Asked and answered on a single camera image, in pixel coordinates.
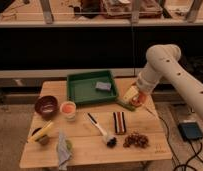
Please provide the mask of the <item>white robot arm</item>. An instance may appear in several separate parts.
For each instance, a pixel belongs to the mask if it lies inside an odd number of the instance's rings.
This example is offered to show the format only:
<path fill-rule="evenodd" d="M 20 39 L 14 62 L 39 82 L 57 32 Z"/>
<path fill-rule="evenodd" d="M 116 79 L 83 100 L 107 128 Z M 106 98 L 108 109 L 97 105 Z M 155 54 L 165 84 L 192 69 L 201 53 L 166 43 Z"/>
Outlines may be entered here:
<path fill-rule="evenodd" d="M 181 67 L 180 57 L 181 50 L 175 44 L 149 47 L 147 63 L 138 74 L 135 85 L 140 92 L 149 95 L 164 77 L 203 121 L 203 84 Z"/>

